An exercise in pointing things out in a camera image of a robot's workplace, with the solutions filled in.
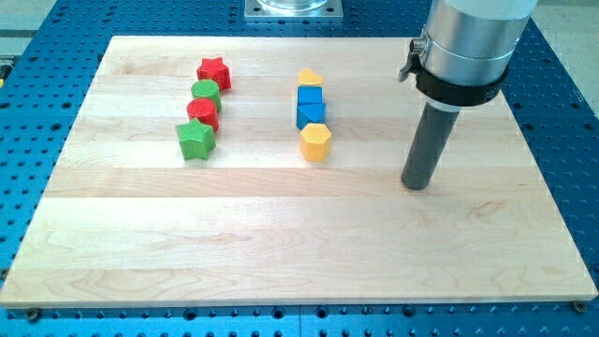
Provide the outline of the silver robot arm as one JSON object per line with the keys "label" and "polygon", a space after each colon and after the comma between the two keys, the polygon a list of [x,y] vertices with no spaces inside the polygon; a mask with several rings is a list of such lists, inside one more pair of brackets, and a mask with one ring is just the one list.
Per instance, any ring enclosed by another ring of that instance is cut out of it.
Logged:
{"label": "silver robot arm", "polygon": [[421,62],[435,78],[460,86],[497,81],[536,0],[433,0]]}

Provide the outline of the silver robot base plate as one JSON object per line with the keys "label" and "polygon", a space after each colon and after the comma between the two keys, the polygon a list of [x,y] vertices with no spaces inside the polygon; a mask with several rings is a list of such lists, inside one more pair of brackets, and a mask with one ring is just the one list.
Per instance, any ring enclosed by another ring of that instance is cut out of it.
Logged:
{"label": "silver robot base plate", "polygon": [[247,21],[341,20],[342,0],[245,0]]}

